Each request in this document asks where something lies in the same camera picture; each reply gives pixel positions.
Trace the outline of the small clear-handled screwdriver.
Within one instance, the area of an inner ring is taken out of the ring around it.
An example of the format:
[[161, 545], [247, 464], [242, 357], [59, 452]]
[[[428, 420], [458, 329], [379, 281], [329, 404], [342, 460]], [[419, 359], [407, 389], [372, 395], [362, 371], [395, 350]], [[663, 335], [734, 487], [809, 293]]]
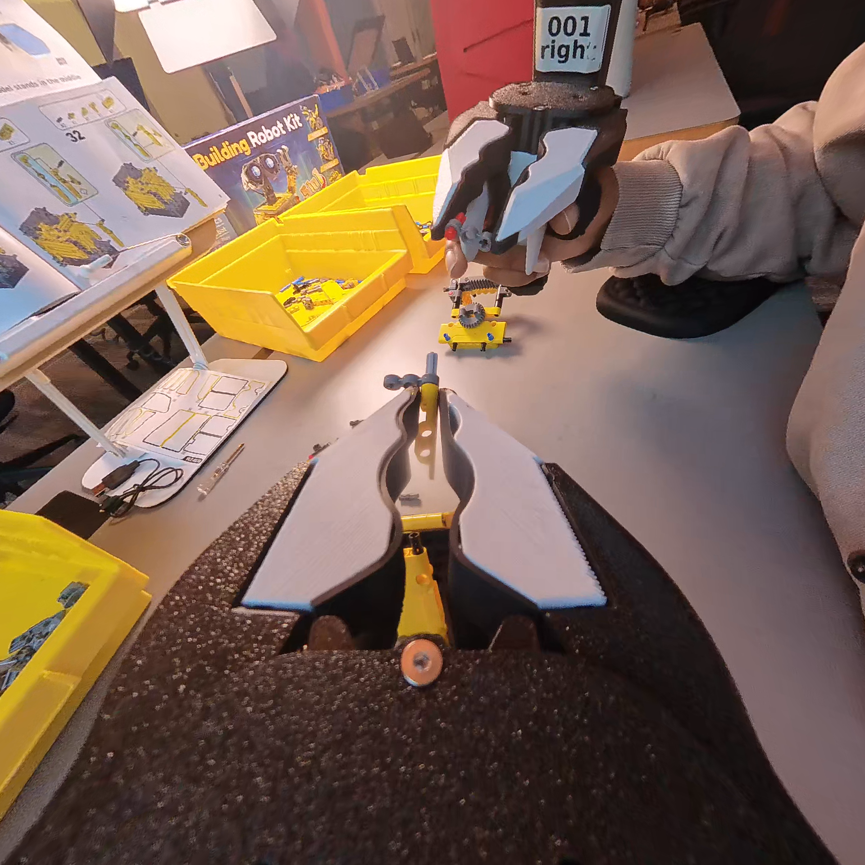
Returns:
[[229, 471], [235, 460], [242, 454], [245, 448], [245, 443], [237, 445], [233, 451], [213, 470], [212, 474], [198, 484], [197, 493], [200, 499], [208, 496], [214, 489], [217, 483]]

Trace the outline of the black wrist rest pad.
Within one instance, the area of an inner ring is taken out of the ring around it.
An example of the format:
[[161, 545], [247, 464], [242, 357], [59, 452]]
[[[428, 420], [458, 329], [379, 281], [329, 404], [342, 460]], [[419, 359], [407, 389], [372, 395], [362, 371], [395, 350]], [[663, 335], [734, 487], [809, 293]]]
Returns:
[[779, 284], [766, 278], [717, 281], [692, 276], [670, 286], [652, 273], [612, 276], [601, 286], [596, 307], [603, 317], [623, 327], [683, 340], [727, 330], [779, 289]]

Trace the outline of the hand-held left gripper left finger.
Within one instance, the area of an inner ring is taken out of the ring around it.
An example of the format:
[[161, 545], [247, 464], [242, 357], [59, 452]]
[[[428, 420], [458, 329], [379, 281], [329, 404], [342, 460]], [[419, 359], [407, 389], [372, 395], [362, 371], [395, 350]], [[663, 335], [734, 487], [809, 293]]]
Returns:
[[241, 605], [313, 611], [372, 574], [402, 534], [418, 392], [401, 391], [319, 452], [254, 568]]

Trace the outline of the person's right forearm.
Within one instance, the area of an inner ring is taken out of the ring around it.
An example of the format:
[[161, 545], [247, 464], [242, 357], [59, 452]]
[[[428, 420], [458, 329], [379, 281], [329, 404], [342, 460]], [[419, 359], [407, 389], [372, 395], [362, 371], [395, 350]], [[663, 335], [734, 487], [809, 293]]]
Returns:
[[845, 273], [863, 225], [864, 47], [772, 124], [670, 141], [613, 168], [619, 200], [587, 268], [711, 278]]

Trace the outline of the white book stand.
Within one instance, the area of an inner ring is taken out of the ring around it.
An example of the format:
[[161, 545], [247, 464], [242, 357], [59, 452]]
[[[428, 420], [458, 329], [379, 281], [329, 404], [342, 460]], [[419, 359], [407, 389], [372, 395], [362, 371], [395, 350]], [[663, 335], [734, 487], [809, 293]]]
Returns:
[[[144, 255], [135, 261], [122, 265], [122, 257], [109, 270], [97, 279], [97, 273], [105, 269], [108, 258], [103, 256], [83, 272], [85, 287], [64, 302], [55, 305], [40, 315], [22, 320], [2, 334], [2, 387], [10, 387], [21, 379], [27, 379], [37, 390], [44, 394], [66, 416], [68, 416], [88, 437], [92, 438], [102, 449], [102, 455], [84, 473], [81, 486], [87, 490], [95, 488], [111, 470], [132, 461], [142, 462], [130, 479], [122, 483], [116, 490], [108, 491], [108, 496], [121, 495], [128, 488], [143, 484], [144, 480], [154, 470], [170, 469], [170, 472], [158, 481], [159, 487], [154, 490], [142, 491], [136, 500], [140, 509], [157, 507], [177, 495], [187, 484], [191, 483], [196, 473], [209, 467], [214, 470], [211, 460], [228, 441], [238, 432], [238, 426], [224, 439], [207, 458], [198, 464], [168, 457], [154, 456], [135, 448], [117, 445], [106, 437], [107, 428], [112, 422], [101, 429], [97, 427], [71, 401], [59, 392], [51, 383], [49, 376], [41, 370], [41, 365], [65, 350], [73, 342], [85, 337], [98, 325], [107, 322], [118, 315], [150, 291], [155, 291], [169, 320], [175, 326], [179, 336], [189, 352], [190, 366], [178, 366], [170, 370], [160, 381], [176, 369], [194, 369], [199, 371], [219, 371], [249, 376], [259, 376], [266, 381], [273, 381], [266, 394], [257, 402], [254, 409], [265, 399], [287, 374], [287, 364], [279, 360], [254, 359], [220, 359], [208, 361], [196, 339], [189, 322], [181, 309], [178, 298], [168, 287], [168, 276], [192, 257], [193, 242], [184, 234], [168, 235], [156, 241], [147, 241], [141, 245]], [[148, 389], [131, 405], [144, 399]]]

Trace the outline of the yellow gear rack subassembly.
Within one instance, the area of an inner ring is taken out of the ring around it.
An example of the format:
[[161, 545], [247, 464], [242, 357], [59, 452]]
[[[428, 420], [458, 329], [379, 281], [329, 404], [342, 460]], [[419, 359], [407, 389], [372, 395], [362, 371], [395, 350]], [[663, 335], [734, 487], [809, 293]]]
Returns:
[[[488, 278], [455, 278], [446, 288], [451, 300], [450, 318], [438, 332], [438, 343], [446, 345], [452, 352], [459, 349], [493, 350], [511, 343], [506, 334], [507, 324], [501, 318], [503, 302], [511, 296], [508, 287], [498, 285]], [[460, 326], [457, 319], [462, 305], [479, 302], [486, 309], [486, 320], [473, 329]]]

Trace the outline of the white lamp panel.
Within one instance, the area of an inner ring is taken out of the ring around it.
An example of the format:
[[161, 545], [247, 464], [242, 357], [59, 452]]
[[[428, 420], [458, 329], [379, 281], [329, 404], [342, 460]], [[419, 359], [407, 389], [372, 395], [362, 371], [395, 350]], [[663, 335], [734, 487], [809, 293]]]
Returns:
[[115, 1], [136, 13], [164, 71], [176, 73], [277, 38], [254, 1]]

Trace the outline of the assorted grey blue small parts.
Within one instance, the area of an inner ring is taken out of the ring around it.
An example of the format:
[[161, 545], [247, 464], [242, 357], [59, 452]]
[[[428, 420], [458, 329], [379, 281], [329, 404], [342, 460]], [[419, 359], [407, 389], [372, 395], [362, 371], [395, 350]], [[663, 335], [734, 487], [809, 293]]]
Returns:
[[323, 278], [299, 276], [276, 292], [276, 297], [288, 309], [303, 307], [312, 311], [341, 301], [360, 287], [359, 278]]

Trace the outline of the yellow panel grey connector assembly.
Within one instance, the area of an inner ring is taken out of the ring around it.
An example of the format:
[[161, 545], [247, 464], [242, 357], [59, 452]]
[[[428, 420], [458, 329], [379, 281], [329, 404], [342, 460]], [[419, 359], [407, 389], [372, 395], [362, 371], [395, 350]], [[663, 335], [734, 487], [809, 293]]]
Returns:
[[430, 480], [435, 477], [436, 446], [438, 436], [438, 354], [427, 354], [425, 373], [418, 376], [408, 373], [403, 376], [388, 374], [384, 377], [385, 389], [396, 391], [416, 387], [419, 396], [419, 420], [414, 435], [416, 460], [427, 467]]

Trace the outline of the grey desk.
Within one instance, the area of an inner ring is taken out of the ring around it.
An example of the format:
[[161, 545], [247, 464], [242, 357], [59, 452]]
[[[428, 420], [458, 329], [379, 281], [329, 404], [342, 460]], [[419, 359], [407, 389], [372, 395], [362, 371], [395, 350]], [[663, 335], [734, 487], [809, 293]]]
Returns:
[[[215, 492], [105, 524], [150, 578], [110, 662], [2, 832], [8, 863], [863, 863], [859, 586], [788, 459], [822, 330], [788, 287], [685, 341], [600, 316], [605, 272], [506, 304], [513, 343], [436, 346], [446, 278], [412, 284], [324, 362], [289, 360]], [[446, 403], [542, 462], [607, 600], [539, 620], [545, 650], [468, 647], [414, 687], [402, 591], [342, 616], [387, 633], [308, 650], [311, 613], [241, 597], [313, 473], [373, 433], [386, 373], [439, 352]]]

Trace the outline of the blue robot kit box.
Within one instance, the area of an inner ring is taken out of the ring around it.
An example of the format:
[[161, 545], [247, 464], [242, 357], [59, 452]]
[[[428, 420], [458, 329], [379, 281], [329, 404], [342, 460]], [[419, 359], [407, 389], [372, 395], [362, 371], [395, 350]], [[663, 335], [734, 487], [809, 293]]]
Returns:
[[185, 150], [228, 195], [227, 219], [238, 234], [343, 176], [318, 95], [199, 138]]

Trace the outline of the yellow plastic bin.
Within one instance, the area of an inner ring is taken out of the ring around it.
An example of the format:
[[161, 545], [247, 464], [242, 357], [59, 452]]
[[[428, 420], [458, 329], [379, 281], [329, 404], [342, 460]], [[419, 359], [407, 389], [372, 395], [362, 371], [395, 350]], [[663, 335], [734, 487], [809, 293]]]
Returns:
[[430, 233], [439, 163], [438, 156], [423, 157], [352, 171], [279, 220], [321, 215], [332, 232], [372, 232], [388, 227], [390, 214], [412, 258], [411, 273], [428, 274], [444, 254], [444, 243]]
[[146, 610], [148, 577], [36, 514], [1, 513], [1, 649], [88, 586], [1, 697], [1, 814]]
[[[385, 219], [383, 230], [332, 232], [321, 215], [278, 217], [168, 283], [219, 335], [320, 362], [405, 288], [412, 258], [395, 218]], [[276, 292], [301, 275], [362, 283], [334, 305], [288, 309]]]

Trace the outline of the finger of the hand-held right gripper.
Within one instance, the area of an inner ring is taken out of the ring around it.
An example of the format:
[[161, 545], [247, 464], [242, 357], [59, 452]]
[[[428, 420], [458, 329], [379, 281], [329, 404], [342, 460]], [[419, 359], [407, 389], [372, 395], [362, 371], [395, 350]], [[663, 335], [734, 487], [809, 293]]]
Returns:
[[586, 174], [584, 162], [597, 136], [595, 128], [546, 132], [543, 154], [510, 192], [496, 240], [516, 234], [517, 243], [526, 247], [527, 275], [535, 273], [546, 224], [577, 198]]
[[475, 118], [448, 145], [440, 159], [433, 199], [432, 233], [446, 232], [448, 222], [467, 214], [484, 189], [509, 189], [512, 135], [507, 124]]

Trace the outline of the white water bottle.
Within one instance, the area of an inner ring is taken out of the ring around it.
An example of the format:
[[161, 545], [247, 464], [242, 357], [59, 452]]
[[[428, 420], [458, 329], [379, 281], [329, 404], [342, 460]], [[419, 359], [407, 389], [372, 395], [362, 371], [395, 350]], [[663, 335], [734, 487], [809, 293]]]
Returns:
[[631, 90], [638, 19], [638, 1], [621, 1], [606, 83], [623, 99]]

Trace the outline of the white sticker sheet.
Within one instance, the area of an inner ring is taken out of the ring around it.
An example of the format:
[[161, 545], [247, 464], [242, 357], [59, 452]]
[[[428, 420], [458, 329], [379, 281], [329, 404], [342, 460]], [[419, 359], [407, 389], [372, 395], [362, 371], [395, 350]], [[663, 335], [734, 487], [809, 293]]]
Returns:
[[259, 376], [176, 369], [107, 428], [117, 445], [198, 464], [272, 386]]

